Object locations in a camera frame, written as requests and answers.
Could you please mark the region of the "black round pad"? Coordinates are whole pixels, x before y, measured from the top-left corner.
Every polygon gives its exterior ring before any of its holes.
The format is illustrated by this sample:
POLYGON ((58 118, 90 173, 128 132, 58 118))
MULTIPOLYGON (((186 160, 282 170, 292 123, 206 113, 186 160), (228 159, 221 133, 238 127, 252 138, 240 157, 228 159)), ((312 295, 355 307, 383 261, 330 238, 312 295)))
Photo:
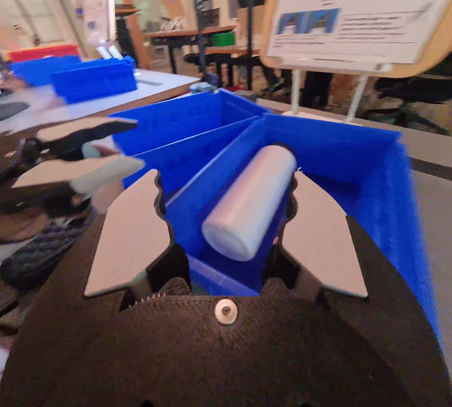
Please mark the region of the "black round pad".
POLYGON ((20 102, 20 101, 12 101, 0 104, 0 121, 3 122, 16 116, 17 114, 27 110, 29 108, 29 104, 20 102))

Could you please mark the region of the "blue plastic bin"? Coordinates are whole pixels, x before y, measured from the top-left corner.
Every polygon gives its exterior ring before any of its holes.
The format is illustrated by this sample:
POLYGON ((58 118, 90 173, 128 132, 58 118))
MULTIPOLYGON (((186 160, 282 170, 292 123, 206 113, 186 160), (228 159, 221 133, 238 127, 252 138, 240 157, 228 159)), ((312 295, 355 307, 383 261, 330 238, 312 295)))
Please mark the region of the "blue plastic bin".
POLYGON ((82 60, 78 56, 49 56, 36 60, 10 62, 12 73, 32 87, 52 84, 52 75, 56 72, 74 68, 82 60))
POLYGON ((52 72, 50 79, 55 93, 66 104, 76 104, 137 90, 135 68, 130 56, 99 59, 52 72))
POLYGON ((354 217, 398 270, 439 336, 411 164, 400 133, 304 118, 265 114, 176 142, 170 178, 181 187, 166 204, 166 217, 189 260, 195 283, 211 295, 257 295, 264 259, 283 223, 282 200, 263 249, 252 262, 228 260, 211 249, 201 224, 261 148, 281 143, 297 168, 354 217))
POLYGON ((270 111, 220 89, 110 114, 137 122, 135 129, 113 135, 113 141, 124 155, 145 163, 123 180, 124 188, 156 169, 170 196, 264 113, 270 111))

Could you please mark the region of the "black office chair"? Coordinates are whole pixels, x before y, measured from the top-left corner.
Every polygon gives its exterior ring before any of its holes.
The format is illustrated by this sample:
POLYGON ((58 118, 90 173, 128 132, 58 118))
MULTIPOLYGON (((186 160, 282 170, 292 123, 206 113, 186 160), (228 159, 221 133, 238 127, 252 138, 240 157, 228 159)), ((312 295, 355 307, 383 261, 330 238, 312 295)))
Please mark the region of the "black office chair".
POLYGON ((368 109, 359 118, 402 128, 415 124, 440 135, 451 135, 448 130, 418 115, 411 107, 415 103, 439 105, 450 101, 451 77, 379 78, 374 89, 379 99, 399 99, 402 103, 397 108, 368 109))

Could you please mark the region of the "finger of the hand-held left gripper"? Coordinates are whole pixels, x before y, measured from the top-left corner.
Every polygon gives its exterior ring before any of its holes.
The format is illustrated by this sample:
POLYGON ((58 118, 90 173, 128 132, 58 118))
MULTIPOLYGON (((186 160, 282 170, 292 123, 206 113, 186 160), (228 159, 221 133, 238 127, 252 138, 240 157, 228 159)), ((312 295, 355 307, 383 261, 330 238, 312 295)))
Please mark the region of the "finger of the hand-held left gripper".
POLYGON ((86 117, 40 129, 36 139, 42 150, 61 160, 97 158, 100 153, 91 144, 109 136, 131 131, 138 121, 125 118, 86 117))
POLYGON ((93 194, 104 185, 121 182, 144 166, 141 159, 118 154, 71 162, 49 160, 20 175, 12 193, 17 196, 58 191, 93 194))

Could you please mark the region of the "dark knit garment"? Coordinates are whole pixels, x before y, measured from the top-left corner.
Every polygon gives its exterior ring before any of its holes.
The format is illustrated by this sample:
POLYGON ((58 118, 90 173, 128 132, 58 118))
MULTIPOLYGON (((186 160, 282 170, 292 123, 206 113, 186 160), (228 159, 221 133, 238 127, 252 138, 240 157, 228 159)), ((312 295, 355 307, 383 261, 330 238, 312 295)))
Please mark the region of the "dark knit garment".
POLYGON ((19 291, 41 287, 90 224, 92 218, 53 221, 25 246, 1 263, 3 282, 19 291))

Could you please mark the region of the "thin black pole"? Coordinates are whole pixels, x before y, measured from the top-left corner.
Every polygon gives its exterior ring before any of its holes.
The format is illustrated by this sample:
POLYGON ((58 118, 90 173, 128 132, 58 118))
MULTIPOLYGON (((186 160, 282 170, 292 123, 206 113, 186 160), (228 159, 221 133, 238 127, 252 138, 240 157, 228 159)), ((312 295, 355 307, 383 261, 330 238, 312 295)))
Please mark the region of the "thin black pole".
POLYGON ((253 79, 253 7, 254 0, 247 0, 247 90, 252 91, 253 79))

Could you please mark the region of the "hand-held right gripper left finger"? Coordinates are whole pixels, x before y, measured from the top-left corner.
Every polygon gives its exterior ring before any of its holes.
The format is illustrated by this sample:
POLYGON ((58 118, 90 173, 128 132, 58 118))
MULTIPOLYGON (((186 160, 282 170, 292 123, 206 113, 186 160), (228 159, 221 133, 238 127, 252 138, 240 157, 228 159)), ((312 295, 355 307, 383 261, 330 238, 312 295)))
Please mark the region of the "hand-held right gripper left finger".
POLYGON ((161 208, 161 173, 151 169, 110 205, 85 286, 84 296, 131 290, 135 299, 152 295, 148 272, 175 244, 161 208))

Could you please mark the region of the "black light stand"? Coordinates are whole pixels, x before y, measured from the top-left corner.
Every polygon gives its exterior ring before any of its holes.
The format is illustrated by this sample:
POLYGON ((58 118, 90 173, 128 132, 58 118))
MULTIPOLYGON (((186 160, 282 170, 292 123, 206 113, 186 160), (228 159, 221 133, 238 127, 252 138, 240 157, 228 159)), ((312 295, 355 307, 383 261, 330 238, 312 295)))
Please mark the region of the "black light stand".
POLYGON ((200 68, 202 72, 202 81, 205 83, 208 83, 212 86, 212 88, 218 88, 218 75, 211 74, 207 71, 207 64, 206 64, 206 54, 205 54, 205 37, 203 35, 203 30, 205 29, 204 26, 204 19, 202 16, 202 9, 203 9, 203 0, 193 0, 194 2, 194 8, 195 8, 195 14, 196 14, 196 20, 197 20, 197 28, 198 28, 198 34, 197 34, 197 45, 199 49, 199 62, 200 62, 200 68))

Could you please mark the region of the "instruction sign stand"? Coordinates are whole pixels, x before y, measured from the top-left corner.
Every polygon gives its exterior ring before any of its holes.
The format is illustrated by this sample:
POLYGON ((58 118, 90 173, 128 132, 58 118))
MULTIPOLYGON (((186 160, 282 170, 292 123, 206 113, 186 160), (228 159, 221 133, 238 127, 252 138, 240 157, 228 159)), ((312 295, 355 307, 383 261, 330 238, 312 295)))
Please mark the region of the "instruction sign stand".
POLYGON ((83 11, 89 45, 107 47, 116 38, 115 0, 83 0, 83 11))
POLYGON ((451 0, 267 0, 260 59, 301 72, 358 75, 351 123, 370 76, 421 74, 451 52, 451 0))

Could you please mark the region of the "red plastic bin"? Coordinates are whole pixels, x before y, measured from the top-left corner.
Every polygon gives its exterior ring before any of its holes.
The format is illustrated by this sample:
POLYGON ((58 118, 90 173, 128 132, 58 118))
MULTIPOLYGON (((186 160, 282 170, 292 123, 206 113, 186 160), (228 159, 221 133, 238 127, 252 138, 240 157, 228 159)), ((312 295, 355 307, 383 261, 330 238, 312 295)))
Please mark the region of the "red plastic bin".
POLYGON ((9 62, 22 62, 37 60, 46 57, 77 56, 80 57, 80 51, 74 44, 58 44, 43 47, 26 48, 15 51, 6 51, 5 59, 9 62))

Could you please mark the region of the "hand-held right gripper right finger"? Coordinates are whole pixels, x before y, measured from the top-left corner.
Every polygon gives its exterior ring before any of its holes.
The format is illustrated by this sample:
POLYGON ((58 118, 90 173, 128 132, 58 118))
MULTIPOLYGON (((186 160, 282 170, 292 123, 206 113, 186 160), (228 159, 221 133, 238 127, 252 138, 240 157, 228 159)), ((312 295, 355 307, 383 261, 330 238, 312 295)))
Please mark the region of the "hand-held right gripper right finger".
POLYGON ((322 291, 367 299, 368 290, 347 214, 339 203, 301 171, 289 193, 292 212, 278 238, 278 249, 296 269, 291 291, 314 302, 322 291))

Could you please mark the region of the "cardboard sheet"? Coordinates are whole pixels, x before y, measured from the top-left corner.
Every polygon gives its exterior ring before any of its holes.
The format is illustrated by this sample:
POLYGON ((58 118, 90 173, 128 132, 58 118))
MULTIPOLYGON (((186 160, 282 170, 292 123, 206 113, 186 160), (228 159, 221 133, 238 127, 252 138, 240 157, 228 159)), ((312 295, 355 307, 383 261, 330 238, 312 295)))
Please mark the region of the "cardboard sheet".
MULTIPOLYGON (((261 47, 263 20, 265 6, 259 5, 253 7, 252 12, 252 45, 257 50, 261 47)), ((236 45, 240 48, 247 48, 248 45, 248 10, 239 9, 237 12, 237 21, 235 25, 236 45)))

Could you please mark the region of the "wooden table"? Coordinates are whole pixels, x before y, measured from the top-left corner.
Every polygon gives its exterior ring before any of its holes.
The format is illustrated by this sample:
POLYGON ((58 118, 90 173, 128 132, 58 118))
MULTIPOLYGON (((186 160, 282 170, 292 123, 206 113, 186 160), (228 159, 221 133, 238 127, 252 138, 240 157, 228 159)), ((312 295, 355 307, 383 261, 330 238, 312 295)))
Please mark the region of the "wooden table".
POLYGON ((205 55, 213 60, 216 68, 216 74, 219 77, 220 86, 224 85, 222 78, 222 66, 227 65, 227 83, 226 87, 232 87, 233 82, 233 67, 243 66, 246 68, 246 85, 247 90, 253 89, 253 71, 254 67, 262 66, 260 60, 260 50, 251 50, 248 52, 246 48, 239 48, 238 46, 227 47, 208 47, 205 50, 205 55))
POLYGON ((149 41, 153 46, 166 46, 168 49, 170 65, 173 74, 177 74, 174 50, 184 46, 198 45, 200 35, 208 40, 211 36, 223 32, 235 30, 235 25, 209 26, 202 31, 199 30, 171 30, 144 33, 145 41, 149 41))

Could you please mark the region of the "wooden post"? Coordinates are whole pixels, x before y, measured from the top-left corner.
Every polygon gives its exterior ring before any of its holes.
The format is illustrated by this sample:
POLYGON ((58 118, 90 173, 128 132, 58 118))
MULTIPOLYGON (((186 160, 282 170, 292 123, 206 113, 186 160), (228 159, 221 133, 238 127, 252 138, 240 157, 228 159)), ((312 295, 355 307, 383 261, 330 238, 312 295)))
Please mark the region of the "wooden post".
MULTIPOLYGON (((132 4, 132 0, 123 0, 126 4, 132 4)), ((138 59, 138 65, 141 69, 150 68, 150 60, 147 50, 144 47, 144 37, 139 28, 138 20, 135 15, 130 15, 128 18, 129 33, 131 35, 133 48, 138 59)))

